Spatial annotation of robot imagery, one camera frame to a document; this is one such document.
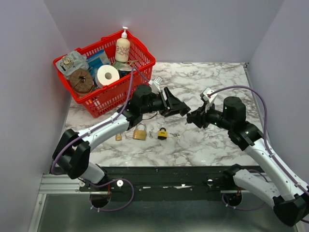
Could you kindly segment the black padlock with keys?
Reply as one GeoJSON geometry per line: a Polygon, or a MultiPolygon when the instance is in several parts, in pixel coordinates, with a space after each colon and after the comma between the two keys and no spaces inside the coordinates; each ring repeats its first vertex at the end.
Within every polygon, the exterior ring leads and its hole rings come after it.
{"type": "Polygon", "coordinates": [[[188,113],[186,115],[186,122],[188,124],[191,124],[191,123],[194,123],[195,124],[195,121],[197,119],[197,116],[196,116],[196,113],[195,112],[192,112],[192,113],[188,113]]]}

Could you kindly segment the yellow padlock key bunch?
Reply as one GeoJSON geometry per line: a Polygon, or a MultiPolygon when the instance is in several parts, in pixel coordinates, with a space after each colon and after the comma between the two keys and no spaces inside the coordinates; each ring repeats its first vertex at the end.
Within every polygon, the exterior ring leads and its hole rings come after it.
{"type": "Polygon", "coordinates": [[[169,135],[178,141],[181,139],[181,135],[179,133],[170,133],[169,135]]]}

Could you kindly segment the large brass padlock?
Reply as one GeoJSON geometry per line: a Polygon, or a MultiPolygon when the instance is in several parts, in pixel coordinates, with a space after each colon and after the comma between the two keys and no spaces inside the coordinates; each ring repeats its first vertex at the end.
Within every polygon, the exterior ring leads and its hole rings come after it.
{"type": "Polygon", "coordinates": [[[135,126],[132,139],[145,141],[147,136],[147,127],[144,123],[139,123],[135,126]]]}

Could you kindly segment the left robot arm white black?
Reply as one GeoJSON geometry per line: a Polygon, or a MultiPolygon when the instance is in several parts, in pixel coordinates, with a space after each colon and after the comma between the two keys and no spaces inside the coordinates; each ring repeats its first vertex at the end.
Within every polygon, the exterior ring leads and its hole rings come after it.
{"type": "Polygon", "coordinates": [[[101,143],[138,125],[144,114],[159,112],[164,117],[186,115],[190,108],[165,87],[162,92],[153,93],[149,85],[139,85],[132,98],[108,119],[88,128],[75,132],[66,130],[52,156],[51,172],[55,166],[71,179],[82,178],[90,182],[97,191],[107,185],[106,172],[90,162],[90,153],[101,143]]]}

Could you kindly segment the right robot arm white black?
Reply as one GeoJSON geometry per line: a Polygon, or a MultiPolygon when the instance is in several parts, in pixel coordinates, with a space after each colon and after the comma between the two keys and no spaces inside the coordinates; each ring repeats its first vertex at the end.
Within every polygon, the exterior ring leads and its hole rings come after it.
{"type": "Polygon", "coordinates": [[[222,111],[205,102],[188,113],[187,122],[199,128],[213,124],[227,130],[230,140],[253,158],[272,181],[267,183],[233,165],[222,177],[225,188],[238,186],[248,190],[271,206],[277,218],[290,227],[309,214],[309,185],[284,163],[264,140],[263,133],[246,120],[246,106],[240,98],[225,98],[222,111]]]}

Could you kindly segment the small brass padlock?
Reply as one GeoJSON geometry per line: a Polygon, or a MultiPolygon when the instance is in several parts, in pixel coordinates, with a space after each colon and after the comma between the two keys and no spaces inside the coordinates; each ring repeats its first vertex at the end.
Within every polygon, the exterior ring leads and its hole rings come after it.
{"type": "Polygon", "coordinates": [[[121,141],[121,140],[122,140],[122,135],[121,135],[120,133],[119,133],[119,134],[116,134],[115,140],[116,140],[116,141],[121,141]]]}

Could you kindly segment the yellow padlock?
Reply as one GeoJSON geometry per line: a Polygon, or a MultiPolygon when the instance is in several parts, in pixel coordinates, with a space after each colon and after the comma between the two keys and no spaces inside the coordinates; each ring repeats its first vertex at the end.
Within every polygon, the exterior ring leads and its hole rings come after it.
{"type": "Polygon", "coordinates": [[[158,131],[158,137],[157,138],[159,140],[166,140],[167,136],[168,136],[168,133],[167,133],[166,128],[164,128],[164,127],[160,128],[159,131],[158,131]]]}

